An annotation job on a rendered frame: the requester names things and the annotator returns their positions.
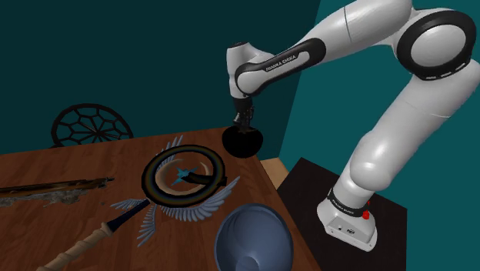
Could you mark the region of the black bowl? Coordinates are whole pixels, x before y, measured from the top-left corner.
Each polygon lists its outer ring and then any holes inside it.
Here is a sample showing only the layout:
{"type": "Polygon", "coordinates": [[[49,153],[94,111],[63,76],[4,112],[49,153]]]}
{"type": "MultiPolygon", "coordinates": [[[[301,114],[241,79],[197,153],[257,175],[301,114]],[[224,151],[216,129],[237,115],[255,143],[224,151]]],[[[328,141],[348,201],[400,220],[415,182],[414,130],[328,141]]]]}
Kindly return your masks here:
{"type": "Polygon", "coordinates": [[[222,133],[224,149],[235,158],[247,159],[256,155],[262,144],[263,135],[257,129],[241,132],[237,126],[231,126],[222,133]]]}

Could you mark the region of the black robot stand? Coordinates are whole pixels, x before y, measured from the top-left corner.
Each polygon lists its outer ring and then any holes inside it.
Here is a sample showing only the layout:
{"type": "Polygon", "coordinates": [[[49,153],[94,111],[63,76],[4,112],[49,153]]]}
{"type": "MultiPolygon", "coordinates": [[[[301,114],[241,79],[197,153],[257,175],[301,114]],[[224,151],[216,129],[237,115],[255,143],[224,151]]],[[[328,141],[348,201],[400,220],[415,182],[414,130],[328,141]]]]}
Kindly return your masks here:
{"type": "Polygon", "coordinates": [[[365,252],[327,234],[317,205],[338,175],[301,158],[278,188],[283,203],[322,271],[406,271],[407,209],[374,194],[370,210],[378,240],[365,252]]]}

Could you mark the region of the blue grey bowl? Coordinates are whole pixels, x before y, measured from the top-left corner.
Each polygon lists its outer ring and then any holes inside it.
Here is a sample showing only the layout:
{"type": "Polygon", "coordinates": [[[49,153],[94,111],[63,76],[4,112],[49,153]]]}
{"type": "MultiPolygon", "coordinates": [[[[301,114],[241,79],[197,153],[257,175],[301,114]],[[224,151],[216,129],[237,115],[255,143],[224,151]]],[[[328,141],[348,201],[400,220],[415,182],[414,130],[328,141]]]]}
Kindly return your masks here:
{"type": "Polygon", "coordinates": [[[218,271],[292,271],[292,234],[273,208],[244,204],[220,225],[214,256],[218,271]]]}

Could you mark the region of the long rusty brown blade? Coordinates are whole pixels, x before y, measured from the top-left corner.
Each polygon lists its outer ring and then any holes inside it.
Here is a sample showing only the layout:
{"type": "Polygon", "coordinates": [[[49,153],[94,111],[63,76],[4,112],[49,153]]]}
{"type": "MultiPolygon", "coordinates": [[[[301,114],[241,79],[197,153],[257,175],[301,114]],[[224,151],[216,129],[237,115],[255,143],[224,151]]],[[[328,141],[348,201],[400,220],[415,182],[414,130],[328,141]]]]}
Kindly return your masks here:
{"type": "Polygon", "coordinates": [[[17,201],[42,200],[49,206],[58,202],[70,205],[79,201],[89,190],[103,189],[114,177],[78,179],[0,188],[0,207],[12,206],[17,201]]]}

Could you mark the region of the wooden handled dark tool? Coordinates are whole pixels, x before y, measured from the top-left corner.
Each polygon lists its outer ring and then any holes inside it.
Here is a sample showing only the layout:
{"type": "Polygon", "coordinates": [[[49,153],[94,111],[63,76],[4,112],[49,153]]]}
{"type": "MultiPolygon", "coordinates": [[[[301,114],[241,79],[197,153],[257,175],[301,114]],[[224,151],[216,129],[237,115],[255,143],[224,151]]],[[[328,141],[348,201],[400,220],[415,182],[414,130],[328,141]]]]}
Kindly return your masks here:
{"type": "Polygon", "coordinates": [[[46,263],[44,266],[39,266],[36,271],[61,271],[71,261],[77,259],[85,251],[94,247],[100,240],[112,236],[120,226],[150,204],[151,202],[148,199],[144,199],[119,217],[109,222],[103,222],[101,227],[94,230],[91,235],[85,237],[83,240],[79,240],[65,252],[59,253],[52,261],[46,263]]]}

